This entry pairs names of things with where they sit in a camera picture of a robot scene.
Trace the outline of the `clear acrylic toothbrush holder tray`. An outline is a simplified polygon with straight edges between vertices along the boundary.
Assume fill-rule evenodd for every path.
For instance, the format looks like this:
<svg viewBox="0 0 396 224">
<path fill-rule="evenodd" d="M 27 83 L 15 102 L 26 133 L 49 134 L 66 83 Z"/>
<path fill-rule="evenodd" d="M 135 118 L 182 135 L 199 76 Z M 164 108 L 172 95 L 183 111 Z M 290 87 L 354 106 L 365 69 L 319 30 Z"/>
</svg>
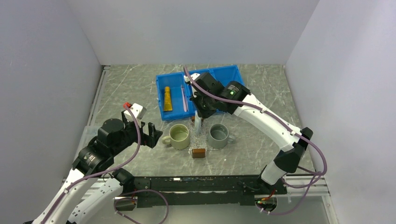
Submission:
<svg viewBox="0 0 396 224">
<path fill-rule="evenodd" d="M 214 150 L 214 148 L 207 143 L 207 135 L 210 126 L 205 124 L 203 120 L 201 120 L 200 123 L 201 127 L 195 126 L 196 124 L 198 125 L 198 120 L 195 119 L 194 116 L 192 116 L 190 120 L 190 144 L 188 146 L 188 153 L 193 159 L 203 159 L 210 151 Z"/>
</svg>

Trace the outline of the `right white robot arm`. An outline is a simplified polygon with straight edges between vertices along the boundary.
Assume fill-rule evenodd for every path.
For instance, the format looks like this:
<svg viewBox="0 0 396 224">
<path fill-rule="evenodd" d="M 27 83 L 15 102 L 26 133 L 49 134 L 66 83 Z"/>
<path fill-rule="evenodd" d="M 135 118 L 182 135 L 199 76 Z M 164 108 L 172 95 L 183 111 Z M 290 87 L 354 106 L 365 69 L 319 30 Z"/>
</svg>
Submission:
<svg viewBox="0 0 396 224">
<path fill-rule="evenodd" d="M 270 193 L 281 177 L 296 171 L 313 135 L 311 129 L 288 124 L 237 81 L 224 86 L 209 72 L 185 74 L 184 79 L 191 86 L 190 101 L 200 118 L 207 119 L 217 111 L 229 113 L 252 124 L 279 146 L 279 153 L 260 173 L 257 181 L 260 192 Z"/>
</svg>

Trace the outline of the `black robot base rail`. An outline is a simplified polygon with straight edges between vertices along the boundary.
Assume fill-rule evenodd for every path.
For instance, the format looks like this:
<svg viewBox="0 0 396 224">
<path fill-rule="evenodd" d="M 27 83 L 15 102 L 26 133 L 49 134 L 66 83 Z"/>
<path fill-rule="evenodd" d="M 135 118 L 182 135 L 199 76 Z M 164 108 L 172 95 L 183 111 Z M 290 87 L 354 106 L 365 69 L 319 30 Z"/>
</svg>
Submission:
<svg viewBox="0 0 396 224">
<path fill-rule="evenodd" d="M 127 171 L 112 174 L 105 182 L 92 179 L 86 189 L 77 190 L 75 211 L 83 208 L 100 208 L 114 199 L 116 207 L 127 210 L 129 204 L 137 208 L 162 205 L 239 204 L 258 205 L 273 210 L 277 197 L 311 196 L 327 194 L 323 178 L 314 175 L 287 175 L 275 185 L 268 186 L 255 175 L 210 175 L 210 176 L 136 176 Z"/>
</svg>

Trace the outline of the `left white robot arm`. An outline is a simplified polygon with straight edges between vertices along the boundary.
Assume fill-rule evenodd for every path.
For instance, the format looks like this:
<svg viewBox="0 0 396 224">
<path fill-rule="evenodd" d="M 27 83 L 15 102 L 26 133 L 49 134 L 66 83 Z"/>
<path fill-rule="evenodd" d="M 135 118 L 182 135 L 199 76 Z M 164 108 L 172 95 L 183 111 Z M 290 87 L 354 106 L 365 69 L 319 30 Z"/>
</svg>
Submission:
<svg viewBox="0 0 396 224">
<path fill-rule="evenodd" d="M 108 119 L 88 145 L 80 150 L 72 168 L 46 209 L 32 224 L 83 224 L 106 200 L 128 196 L 135 189 L 135 177 L 114 158 L 134 143 L 154 148 L 163 132 L 148 123 L 148 133 L 140 119 L 143 111 L 124 110 L 121 119 Z"/>
</svg>

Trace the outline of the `white green-capped toothpaste tube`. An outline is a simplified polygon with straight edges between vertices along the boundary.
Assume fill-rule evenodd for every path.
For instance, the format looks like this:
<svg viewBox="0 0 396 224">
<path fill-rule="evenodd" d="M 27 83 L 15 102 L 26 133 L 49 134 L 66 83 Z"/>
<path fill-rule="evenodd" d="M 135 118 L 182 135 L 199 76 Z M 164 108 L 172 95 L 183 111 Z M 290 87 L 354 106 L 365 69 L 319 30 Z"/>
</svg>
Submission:
<svg viewBox="0 0 396 224">
<path fill-rule="evenodd" d="M 195 132 L 196 135 L 198 135 L 200 133 L 201 127 L 202 127 L 202 122 L 201 122 L 200 125 L 195 125 L 194 124 L 194 132 Z"/>
</svg>

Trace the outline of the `grey ceramic mug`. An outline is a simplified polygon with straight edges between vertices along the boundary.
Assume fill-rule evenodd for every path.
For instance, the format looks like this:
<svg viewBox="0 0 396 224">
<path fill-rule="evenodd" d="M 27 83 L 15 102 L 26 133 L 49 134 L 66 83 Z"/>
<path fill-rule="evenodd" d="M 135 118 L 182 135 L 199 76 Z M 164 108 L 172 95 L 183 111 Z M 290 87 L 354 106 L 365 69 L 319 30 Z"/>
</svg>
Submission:
<svg viewBox="0 0 396 224">
<path fill-rule="evenodd" d="M 214 149 L 223 149 L 228 143 L 234 143 L 235 137 L 230 135 L 228 128 L 223 124 L 214 124 L 207 135 L 207 145 Z"/>
</svg>

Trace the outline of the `cream ceramic mug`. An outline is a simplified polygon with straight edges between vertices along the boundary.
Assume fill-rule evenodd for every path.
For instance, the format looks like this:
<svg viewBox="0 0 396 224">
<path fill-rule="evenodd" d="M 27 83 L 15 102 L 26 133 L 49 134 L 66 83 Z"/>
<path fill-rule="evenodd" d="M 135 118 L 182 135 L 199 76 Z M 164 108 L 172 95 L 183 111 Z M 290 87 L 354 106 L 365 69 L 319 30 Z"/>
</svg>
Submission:
<svg viewBox="0 0 396 224">
<path fill-rule="evenodd" d="M 169 145 L 176 150 L 186 149 L 190 141 L 189 129 L 183 124 L 173 125 L 169 130 L 169 135 L 162 137 L 164 145 Z"/>
</svg>

